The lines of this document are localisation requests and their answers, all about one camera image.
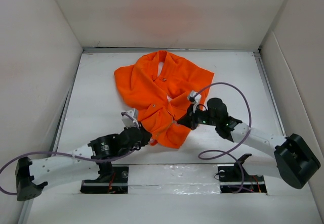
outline orange shirt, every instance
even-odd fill
[[[164,62],[159,76],[158,64]],[[190,129],[175,121],[190,105],[192,90],[212,83],[214,74],[185,58],[167,51],[142,56],[135,65],[120,67],[115,73],[117,89],[124,102],[138,110],[138,121],[165,147],[180,148]],[[201,94],[204,103],[208,89]]]

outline white table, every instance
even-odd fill
[[[213,71],[213,82],[228,82],[240,88],[249,101],[253,127],[282,134],[254,53],[174,53]],[[58,151],[69,151],[99,136],[122,131],[120,112],[129,107],[117,93],[113,73],[120,66],[134,64],[144,54],[82,55]],[[211,97],[222,98],[230,115],[248,122],[244,101],[234,89],[214,86],[209,92]],[[219,194],[219,183],[213,179],[215,164],[233,160],[224,156],[205,162],[197,155],[233,146],[213,127],[200,125],[179,150],[147,146],[115,162],[130,165],[128,195],[84,195],[79,193],[80,183],[59,186],[34,200],[27,223],[321,223],[308,185],[295,190],[282,180],[266,177],[268,195]],[[239,147],[233,155],[244,153],[266,156],[247,146]]]

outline robotic arm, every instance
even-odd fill
[[[189,95],[192,104],[177,123],[192,130],[198,124],[215,126],[220,137],[234,143],[245,139],[242,144],[266,153],[269,156],[266,159],[256,160],[251,154],[239,158],[239,163],[249,175],[282,178],[290,186],[301,189],[320,168],[320,162],[299,135],[285,138],[250,128],[229,116],[226,105],[218,98],[209,99],[203,111],[198,107],[200,98],[194,97],[195,94],[193,91]],[[136,111],[128,111],[123,115],[126,127],[120,134],[100,137],[69,153],[60,153],[69,158],[57,153],[39,160],[19,159],[16,167],[17,200],[33,199],[43,190],[77,180],[109,180],[113,175],[111,161],[140,150],[150,141],[152,135],[140,123],[134,122],[134,118]]]

